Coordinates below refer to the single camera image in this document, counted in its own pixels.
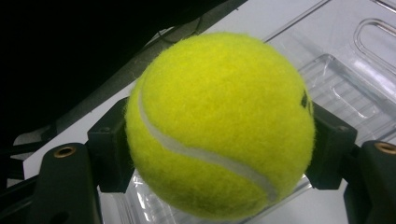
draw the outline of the dark background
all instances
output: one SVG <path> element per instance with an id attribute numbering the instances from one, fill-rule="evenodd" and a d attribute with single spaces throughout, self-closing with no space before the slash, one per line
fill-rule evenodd
<path id="1" fill-rule="evenodd" d="M 133 58 L 148 57 L 142 51 L 147 51 L 147 43 L 162 29 L 176 27 L 172 32 L 182 37 L 191 32 L 189 25 L 199 33 L 244 2 L 2 1 L 1 147 L 12 145 L 19 134 L 48 125 L 51 137 L 128 85 L 140 74 L 115 74 Z M 140 67 L 136 64 L 136 72 L 163 48 L 149 49 L 151 57 Z M 111 78 L 115 85 L 109 88 L 105 84 Z M 114 78 L 124 80 L 120 83 Z M 100 88 L 105 93 L 89 99 Z"/>

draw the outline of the white seam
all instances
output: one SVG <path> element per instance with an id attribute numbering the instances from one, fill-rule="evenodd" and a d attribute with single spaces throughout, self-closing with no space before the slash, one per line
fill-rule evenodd
<path id="1" fill-rule="evenodd" d="M 173 139 L 172 137 L 167 136 L 166 134 L 162 133 L 158 130 L 154 125 L 151 124 L 149 118 L 144 111 L 141 94 L 139 92 L 138 95 L 138 103 L 137 103 L 140 117 L 143 120 L 146 128 L 148 129 L 151 136 L 153 136 L 163 147 L 167 148 L 168 150 L 175 152 L 177 154 L 181 154 L 188 157 L 193 157 L 195 159 L 210 162 L 219 166 L 224 167 L 225 169 L 234 172 L 237 175 L 241 175 L 253 183 L 258 185 L 267 193 L 267 199 L 272 203 L 276 200 L 277 193 L 274 186 L 271 182 L 266 178 L 266 176 L 258 173 L 257 171 L 253 170 L 249 166 L 240 163 L 238 161 L 234 161 L 228 159 L 226 157 L 220 156 L 217 153 L 202 150 L 196 147 L 185 147 L 177 140 Z"/>

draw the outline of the brass insert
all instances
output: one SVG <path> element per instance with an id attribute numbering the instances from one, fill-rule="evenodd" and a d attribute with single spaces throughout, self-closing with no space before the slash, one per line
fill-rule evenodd
<path id="1" fill-rule="evenodd" d="M 376 149 L 391 154 L 396 155 L 396 146 L 390 143 L 375 143 Z"/>
<path id="2" fill-rule="evenodd" d="M 53 153 L 53 156 L 56 158 L 64 158 L 64 157 L 68 157 L 68 156 L 72 155 L 75 152 L 76 152 L 75 147 L 62 147 L 62 148 L 59 148 L 58 150 L 56 150 Z"/>

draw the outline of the clear plastic tray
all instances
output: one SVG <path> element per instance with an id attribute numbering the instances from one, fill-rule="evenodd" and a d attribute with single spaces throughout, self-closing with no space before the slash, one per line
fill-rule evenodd
<path id="1" fill-rule="evenodd" d="M 357 144 L 396 136 L 395 0 L 318 1 L 279 32 L 262 40 L 303 75 L 313 100 L 355 127 Z M 101 193 L 105 223 L 251 223 L 310 189 L 303 176 L 295 191 L 256 217 L 213 222 L 160 200 L 134 173 L 125 194 Z"/>
<path id="2" fill-rule="evenodd" d="M 396 136 L 395 27 L 394 2 L 333 0 L 269 43 L 317 104 L 358 130 L 361 145 Z"/>

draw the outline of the tennis ball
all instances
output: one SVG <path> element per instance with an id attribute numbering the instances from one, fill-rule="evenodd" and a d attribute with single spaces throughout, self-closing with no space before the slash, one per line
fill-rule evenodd
<path id="1" fill-rule="evenodd" d="M 197 35 L 164 50 L 137 80 L 125 118 L 150 189 L 198 217 L 260 213 L 292 192 L 311 160 L 304 81 L 249 35 Z"/>

